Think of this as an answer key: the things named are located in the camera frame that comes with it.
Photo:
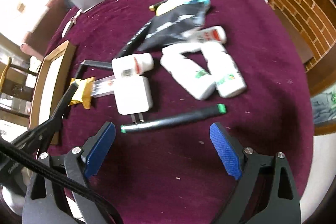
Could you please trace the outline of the black marker green caps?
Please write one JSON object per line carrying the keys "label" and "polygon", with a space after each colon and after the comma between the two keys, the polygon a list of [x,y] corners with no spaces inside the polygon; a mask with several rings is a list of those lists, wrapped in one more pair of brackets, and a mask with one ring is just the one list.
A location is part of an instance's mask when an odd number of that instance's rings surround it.
{"label": "black marker green caps", "polygon": [[124,134],[131,132],[159,130],[166,127],[176,127],[183,124],[195,123],[212,117],[224,115],[226,112],[226,106],[224,104],[218,103],[213,106],[204,107],[186,113],[180,113],[153,121],[121,125],[120,130]]}

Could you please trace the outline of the white bottle red cap label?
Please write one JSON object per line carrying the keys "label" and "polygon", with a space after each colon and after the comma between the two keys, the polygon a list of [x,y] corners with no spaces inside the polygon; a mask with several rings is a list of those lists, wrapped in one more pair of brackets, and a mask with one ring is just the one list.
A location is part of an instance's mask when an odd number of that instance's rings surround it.
{"label": "white bottle red cap label", "polygon": [[208,41],[216,41],[225,44],[227,42],[227,36],[224,28],[221,26],[213,26],[198,30],[186,39],[186,42],[205,43]]}

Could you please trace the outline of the white tube green print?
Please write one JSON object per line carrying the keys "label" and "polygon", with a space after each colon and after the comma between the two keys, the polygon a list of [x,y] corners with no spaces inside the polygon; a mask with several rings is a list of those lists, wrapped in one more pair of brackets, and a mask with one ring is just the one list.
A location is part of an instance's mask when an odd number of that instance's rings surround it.
{"label": "white tube green print", "polygon": [[222,98],[235,97],[247,89],[235,61],[221,43],[205,42],[201,46],[201,52]]}
{"label": "white tube green print", "polygon": [[191,96],[202,101],[215,91],[215,80],[203,67],[184,56],[185,53],[199,50],[198,43],[180,43],[165,47],[162,49],[160,64]]}

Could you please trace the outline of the wooden chair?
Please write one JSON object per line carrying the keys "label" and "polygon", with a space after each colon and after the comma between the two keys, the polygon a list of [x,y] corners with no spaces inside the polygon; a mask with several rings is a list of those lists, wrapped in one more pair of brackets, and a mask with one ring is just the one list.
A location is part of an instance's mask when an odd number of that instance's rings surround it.
{"label": "wooden chair", "polygon": [[11,105],[2,102],[1,111],[16,117],[29,119],[30,111],[27,111],[26,107],[27,103],[32,102],[34,93],[34,88],[28,87],[25,82],[29,75],[37,79],[38,73],[20,65],[15,65],[12,58],[8,58],[8,62],[1,73],[1,99],[8,100]]}

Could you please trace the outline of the white power adapter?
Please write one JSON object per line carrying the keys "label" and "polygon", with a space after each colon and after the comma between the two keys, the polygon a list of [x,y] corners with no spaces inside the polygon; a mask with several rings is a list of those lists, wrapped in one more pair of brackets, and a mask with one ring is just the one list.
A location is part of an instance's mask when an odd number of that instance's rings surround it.
{"label": "white power adapter", "polygon": [[148,78],[144,76],[117,78],[114,80],[113,90],[118,113],[131,115],[133,123],[137,123],[134,115],[138,114],[139,121],[144,122],[143,113],[153,106]]}

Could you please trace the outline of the black pen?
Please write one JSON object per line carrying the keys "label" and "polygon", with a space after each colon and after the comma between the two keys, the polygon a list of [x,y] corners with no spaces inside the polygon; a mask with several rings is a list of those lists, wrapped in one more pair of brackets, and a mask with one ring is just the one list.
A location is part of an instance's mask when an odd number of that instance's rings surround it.
{"label": "black pen", "polygon": [[136,50],[138,46],[146,38],[149,32],[150,24],[151,24],[151,20],[149,20],[145,25],[143,25],[138,30],[138,32],[123,46],[123,48],[115,56],[115,58],[120,58],[120,57],[131,55],[134,52],[134,50]]}

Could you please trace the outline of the black grey plastic pouch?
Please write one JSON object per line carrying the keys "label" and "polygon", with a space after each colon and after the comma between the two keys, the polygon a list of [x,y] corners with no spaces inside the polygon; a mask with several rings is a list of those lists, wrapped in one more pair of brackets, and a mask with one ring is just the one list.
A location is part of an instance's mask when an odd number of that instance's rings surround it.
{"label": "black grey plastic pouch", "polygon": [[137,48],[140,52],[150,52],[163,47],[185,42],[195,31],[205,24],[210,0],[183,4],[155,16],[149,26],[144,41]]}

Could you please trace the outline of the wooden panel cabinet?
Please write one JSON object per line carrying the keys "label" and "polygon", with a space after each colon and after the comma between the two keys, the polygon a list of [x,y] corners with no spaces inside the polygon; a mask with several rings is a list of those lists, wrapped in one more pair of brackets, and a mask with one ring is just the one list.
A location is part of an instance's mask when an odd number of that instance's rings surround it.
{"label": "wooden panel cabinet", "polygon": [[335,84],[335,4],[332,0],[271,0],[300,33],[313,57],[305,64],[311,96]]}

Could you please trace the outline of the white keychain tag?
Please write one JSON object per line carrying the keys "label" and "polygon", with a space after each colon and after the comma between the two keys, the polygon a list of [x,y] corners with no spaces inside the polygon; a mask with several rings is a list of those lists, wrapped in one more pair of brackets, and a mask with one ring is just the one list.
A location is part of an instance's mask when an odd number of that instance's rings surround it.
{"label": "white keychain tag", "polygon": [[77,18],[83,13],[82,9],[79,9],[76,14],[70,18],[70,20],[67,22],[66,26],[63,29],[62,32],[62,37],[64,38],[68,32],[70,31],[70,29],[73,27],[73,25],[76,24],[76,20]]}

